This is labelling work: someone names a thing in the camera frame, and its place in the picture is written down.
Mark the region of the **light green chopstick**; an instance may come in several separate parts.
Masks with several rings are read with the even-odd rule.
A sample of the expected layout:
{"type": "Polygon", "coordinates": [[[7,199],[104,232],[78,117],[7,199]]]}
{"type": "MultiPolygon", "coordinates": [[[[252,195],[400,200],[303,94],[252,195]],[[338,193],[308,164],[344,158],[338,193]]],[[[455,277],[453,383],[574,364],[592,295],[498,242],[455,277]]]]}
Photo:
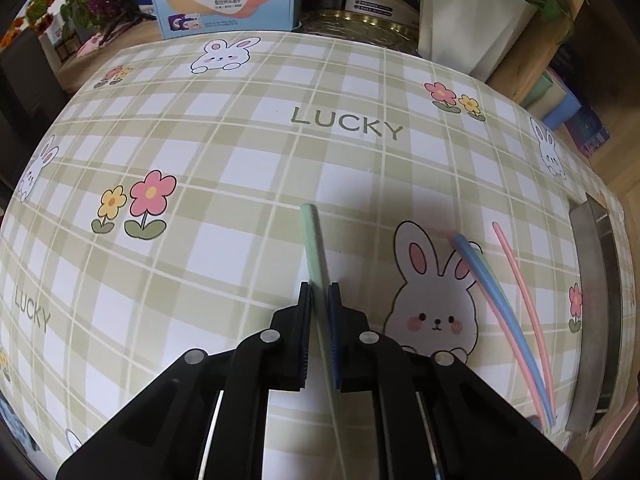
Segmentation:
{"type": "Polygon", "coordinates": [[[332,330],[329,310],[329,273],[326,267],[326,252],[323,247],[320,218],[314,204],[300,206],[302,214],[304,245],[310,278],[314,290],[314,315],[316,316],[317,334],[320,344],[321,359],[326,378],[326,391],[329,396],[332,426],[335,434],[337,458],[340,463],[342,478],[352,475],[348,459],[348,442],[343,425],[343,410],[340,390],[335,387],[335,370],[332,346],[332,330]]]}

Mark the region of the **checkered bunny tablecloth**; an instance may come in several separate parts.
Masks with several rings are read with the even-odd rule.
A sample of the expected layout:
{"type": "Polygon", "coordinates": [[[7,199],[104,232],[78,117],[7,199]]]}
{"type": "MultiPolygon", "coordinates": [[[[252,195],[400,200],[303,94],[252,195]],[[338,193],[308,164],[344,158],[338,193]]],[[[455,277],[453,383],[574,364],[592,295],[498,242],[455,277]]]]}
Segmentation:
{"type": "Polygon", "coordinates": [[[51,468],[190,348],[263,330],[308,278],[300,206],[317,207],[331,280],[371,326],[449,350],[523,415],[538,396],[448,243],[480,246],[542,365],[498,222],[533,298],[566,428],[582,342],[570,208],[610,213],[622,270],[620,364],[634,352],[622,205],[541,122],[486,84],[400,52],[283,32],[119,52],[58,112],[1,223],[1,390],[51,468]]]}

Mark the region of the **metal utensil tray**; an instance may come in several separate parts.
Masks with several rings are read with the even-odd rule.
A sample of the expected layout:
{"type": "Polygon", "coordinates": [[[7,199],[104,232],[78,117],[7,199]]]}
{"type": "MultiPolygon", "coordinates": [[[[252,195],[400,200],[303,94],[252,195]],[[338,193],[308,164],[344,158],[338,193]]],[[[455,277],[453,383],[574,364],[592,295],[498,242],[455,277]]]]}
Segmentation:
{"type": "Polygon", "coordinates": [[[610,213],[588,196],[570,208],[582,288],[582,342],[566,428],[586,434],[608,414],[620,364],[622,284],[610,213]]]}

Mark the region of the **gold tin lid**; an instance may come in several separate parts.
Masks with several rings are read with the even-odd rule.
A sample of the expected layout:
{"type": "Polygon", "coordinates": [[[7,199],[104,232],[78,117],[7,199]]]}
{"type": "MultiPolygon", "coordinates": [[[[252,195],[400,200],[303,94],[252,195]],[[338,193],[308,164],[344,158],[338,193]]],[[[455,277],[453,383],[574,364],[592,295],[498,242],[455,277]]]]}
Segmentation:
{"type": "Polygon", "coordinates": [[[419,55],[416,29],[366,14],[342,10],[303,13],[295,31],[419,55]]]}

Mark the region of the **beige cup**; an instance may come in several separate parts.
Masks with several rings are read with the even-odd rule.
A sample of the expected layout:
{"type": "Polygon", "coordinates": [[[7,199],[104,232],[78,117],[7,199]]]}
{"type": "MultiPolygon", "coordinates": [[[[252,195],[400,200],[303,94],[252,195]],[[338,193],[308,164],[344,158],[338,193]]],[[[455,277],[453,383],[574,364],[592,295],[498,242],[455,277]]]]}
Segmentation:
{"type": "Polygon", "coordinates": [[[538,120],[543,120],[552,110],[556,109],[566,95],[567,92],[562,84],[554,82],[540,98],[530,103],[526,110],[538,120]]]}

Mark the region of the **green cup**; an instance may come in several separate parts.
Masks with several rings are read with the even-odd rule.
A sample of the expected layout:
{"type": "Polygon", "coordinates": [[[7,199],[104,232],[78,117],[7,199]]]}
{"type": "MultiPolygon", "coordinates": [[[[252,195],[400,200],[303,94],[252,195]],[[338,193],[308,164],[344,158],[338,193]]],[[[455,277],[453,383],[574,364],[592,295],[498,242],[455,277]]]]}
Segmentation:
{"type": "Polygon", "coordinates": [[[541,99],[546,92],[553,86],[553,79],[547,73],[543,73],[536,81],[536,84],[529,90],[526,97],[521,102],[521,107],[527,108],[533,102],[541,99]]]}

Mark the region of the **blue cup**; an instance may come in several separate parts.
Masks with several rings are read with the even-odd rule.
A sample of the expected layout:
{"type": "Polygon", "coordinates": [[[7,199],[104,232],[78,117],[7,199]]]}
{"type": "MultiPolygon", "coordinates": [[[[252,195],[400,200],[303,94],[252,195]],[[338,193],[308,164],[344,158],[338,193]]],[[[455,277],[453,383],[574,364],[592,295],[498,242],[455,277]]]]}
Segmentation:
{"type": "Polygon", "coordinates": [[[576,115],[582,108],[582,103],[573,92],[567,92],[561,102],[542,118],[542,122],[549,130],[555,130],[576,115]]]}

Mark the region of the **white flower pot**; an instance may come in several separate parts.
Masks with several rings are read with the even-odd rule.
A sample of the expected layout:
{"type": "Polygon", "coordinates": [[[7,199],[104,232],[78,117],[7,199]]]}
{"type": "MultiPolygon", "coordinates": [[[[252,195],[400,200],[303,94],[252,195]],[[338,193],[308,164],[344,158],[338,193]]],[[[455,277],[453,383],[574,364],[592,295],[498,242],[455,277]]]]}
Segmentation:
{"type": "Polygon", "coordinates": [[[421,0],[418,52],[485,82],[536,11],[525,0],[421,0]]]}

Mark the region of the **purple small box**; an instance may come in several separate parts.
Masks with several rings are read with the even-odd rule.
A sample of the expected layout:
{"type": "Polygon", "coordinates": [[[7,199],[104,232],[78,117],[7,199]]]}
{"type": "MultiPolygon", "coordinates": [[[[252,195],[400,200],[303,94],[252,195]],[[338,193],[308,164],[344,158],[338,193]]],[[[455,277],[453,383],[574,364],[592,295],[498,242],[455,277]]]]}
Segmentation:
{"type": "Polygon", "coordinates": [[[590,158],[610,138],[608,130],[605,129],[597,113],[588,106],[578,110],[566,122],[566,126],[576,148],[587,158],[590,158]]]}

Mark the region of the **wooden shelf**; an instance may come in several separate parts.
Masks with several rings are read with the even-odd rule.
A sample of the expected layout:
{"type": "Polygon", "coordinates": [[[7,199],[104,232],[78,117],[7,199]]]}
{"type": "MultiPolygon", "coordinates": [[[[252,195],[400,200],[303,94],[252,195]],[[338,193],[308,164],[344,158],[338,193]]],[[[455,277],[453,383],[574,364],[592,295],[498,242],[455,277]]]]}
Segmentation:
{"type": "Polygon", "coordinates": [[[546,22],[537,13],[527,24],[486,84],[511,101],[520,104],[546,70],[574,26],[574,19],[585,0],[560,0],[569,16],[546,22]]]}

